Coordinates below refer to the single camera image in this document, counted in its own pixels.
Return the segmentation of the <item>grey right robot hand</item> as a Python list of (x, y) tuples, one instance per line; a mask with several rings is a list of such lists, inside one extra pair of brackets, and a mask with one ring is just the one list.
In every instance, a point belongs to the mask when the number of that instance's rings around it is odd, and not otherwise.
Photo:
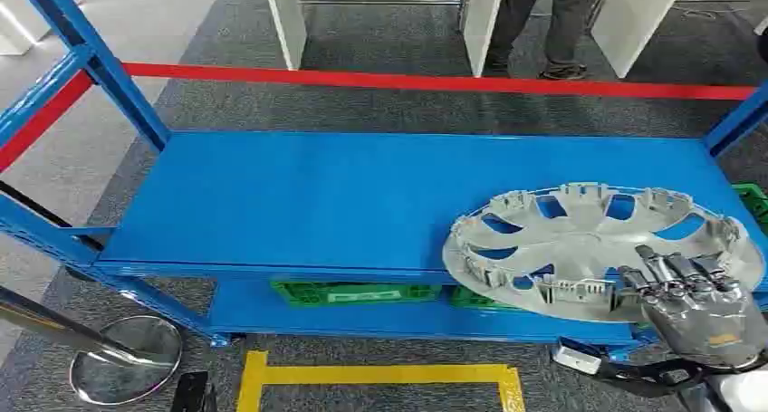
[(643, 316), (678, 356), (715, 368), (740, 369), (767, 351), (767, 322), (753, 294), (731, 276), (721, 254), (687, 258), (635, 247), (650, 281), (622, 265), (623, 282), (638, 296)]

